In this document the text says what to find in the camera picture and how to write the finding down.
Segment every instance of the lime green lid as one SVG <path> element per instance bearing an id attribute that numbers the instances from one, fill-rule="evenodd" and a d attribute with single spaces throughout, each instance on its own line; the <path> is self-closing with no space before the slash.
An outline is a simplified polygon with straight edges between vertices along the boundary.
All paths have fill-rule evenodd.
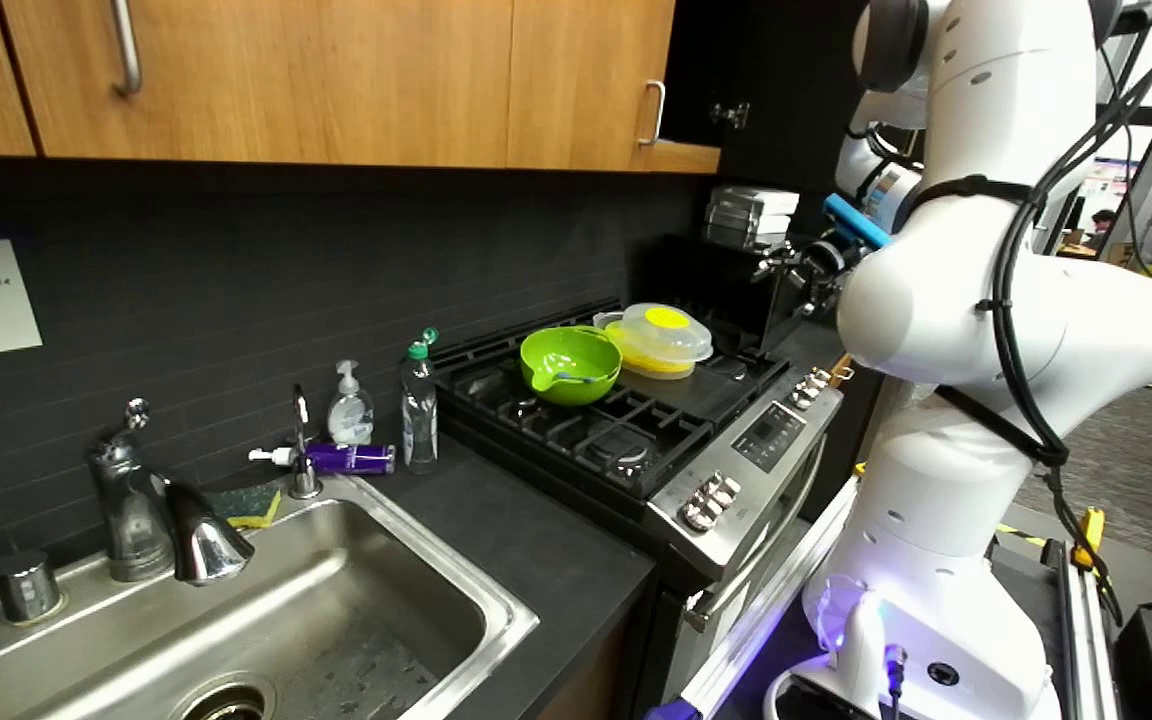
<path id="1" fill-rule="evenodd" d="M 410 359 L 413 364 L 428 364 L 428 350 L 442 340 L 437 328 L 424 328 L 413 346 L 410 346 Z"/>

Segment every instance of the green bowl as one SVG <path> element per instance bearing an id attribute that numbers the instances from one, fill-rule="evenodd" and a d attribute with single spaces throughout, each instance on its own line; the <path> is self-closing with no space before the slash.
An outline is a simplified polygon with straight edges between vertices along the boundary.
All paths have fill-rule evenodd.
<path id="1" fill-rule="evenodd" d="M 541 328 L 525 338 L 520 359 L 548 405 L 598 405 L 619 375 L 619 353 L 598 328 Z"/>

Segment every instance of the sink basin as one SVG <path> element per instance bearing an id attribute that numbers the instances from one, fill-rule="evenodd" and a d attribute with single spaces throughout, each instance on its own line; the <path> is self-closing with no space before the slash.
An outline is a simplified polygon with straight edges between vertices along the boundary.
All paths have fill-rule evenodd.
<path id="1" fill-rule="evenodd" d="M 209 588 L 65 570 L 60 608 L 0 616 L 0 715 L 448 715 L 535 627 L 373 483 L 328 482 L 247 540 Z"/>

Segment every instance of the wall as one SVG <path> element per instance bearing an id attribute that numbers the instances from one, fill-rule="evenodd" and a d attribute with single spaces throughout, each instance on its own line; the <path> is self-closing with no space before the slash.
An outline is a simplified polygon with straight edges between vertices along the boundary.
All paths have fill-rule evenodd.
<path id="1" fill-rule="evenodd" d="M 421 328 L 466 340 L 601 300 L 693 204 L 605 181 L 0 163 L 50 346 L 0 356 L 0 552 L 98 534 L 86 454 L 134 394 L 151 462 L 191 483 L 247 477 L 245 447 L 285 438 L 289 387 L 338 356 L 390 414 Z"/>

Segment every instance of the oven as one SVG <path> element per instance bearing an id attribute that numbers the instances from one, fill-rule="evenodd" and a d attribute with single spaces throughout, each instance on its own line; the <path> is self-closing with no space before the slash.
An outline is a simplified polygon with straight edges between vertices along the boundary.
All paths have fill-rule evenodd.
<path id="1" fill-rule="evenodd" d="M 452 438 L 657 562 L 631 616 L 631 715 L 646 715 L 705 667 L 810 537 L 799 506 L 850 368 L 831 333 L 799 333 L 784 353 L 724 353 L 675 383 L 619 375 L 592 409 L 541 405 L 520 375 L 520 340 L 598 312 L 448 350 L 437 383 Z"/>

